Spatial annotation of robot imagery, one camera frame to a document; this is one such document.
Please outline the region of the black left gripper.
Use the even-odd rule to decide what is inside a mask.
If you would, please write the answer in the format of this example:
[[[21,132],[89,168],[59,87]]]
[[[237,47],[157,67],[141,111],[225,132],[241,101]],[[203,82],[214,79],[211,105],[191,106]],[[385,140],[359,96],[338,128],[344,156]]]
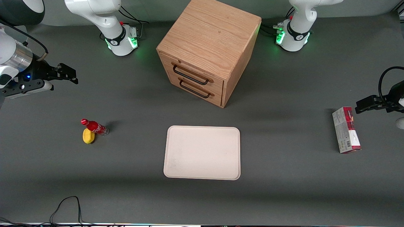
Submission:
[[[360,114],[370,110],[386,109],[387,113],[404,113],[404,81],[401,81],[389,90],[387,95],[383,96],[385,103],[377,95],[371,95],[356,102],[355,112]]]

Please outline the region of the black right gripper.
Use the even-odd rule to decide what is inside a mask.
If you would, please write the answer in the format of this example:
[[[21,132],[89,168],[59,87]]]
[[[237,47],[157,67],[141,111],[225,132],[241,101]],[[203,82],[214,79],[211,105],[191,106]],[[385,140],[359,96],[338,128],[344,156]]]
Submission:
[[[51,80],[69,80],[74,84],[78,84],[76,70],[59,63],[57,67],[50,66],[46,61],[33,60],[32,63],[24,71],[18,74],[18,82],[29,82],[34,79]]]

